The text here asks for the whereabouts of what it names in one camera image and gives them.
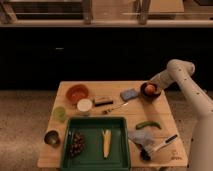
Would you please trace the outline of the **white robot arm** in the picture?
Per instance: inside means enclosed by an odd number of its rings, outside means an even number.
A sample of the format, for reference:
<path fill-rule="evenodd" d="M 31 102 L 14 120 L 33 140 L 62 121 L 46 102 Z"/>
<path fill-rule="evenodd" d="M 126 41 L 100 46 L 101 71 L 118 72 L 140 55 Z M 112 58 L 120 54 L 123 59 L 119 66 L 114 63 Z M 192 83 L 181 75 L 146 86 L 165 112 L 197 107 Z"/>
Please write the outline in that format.
<path fill-rule="evenodd" d="M 213 99 L 191 78 L 194 72 L 192 62 L 172 59 L 150 81 L 161 90 L 176 82 L 197 117 L 187 171 L 213 171 Z"/>

